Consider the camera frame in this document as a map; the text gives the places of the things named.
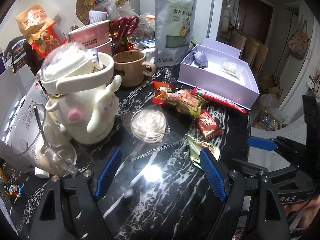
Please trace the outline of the person's right hand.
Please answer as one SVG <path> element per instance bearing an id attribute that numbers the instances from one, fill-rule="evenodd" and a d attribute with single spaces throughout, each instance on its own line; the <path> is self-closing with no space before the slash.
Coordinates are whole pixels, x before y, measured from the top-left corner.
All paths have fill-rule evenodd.
<path id="1" fill-rule="evenodd" d="M 291 231 L 295 228 L 307 228 L 319 211 L 319 195 L 307 202 L 284 205 L 283 209 L 285 213 L 296 212 L 293 222 L 289 222 Z"/>

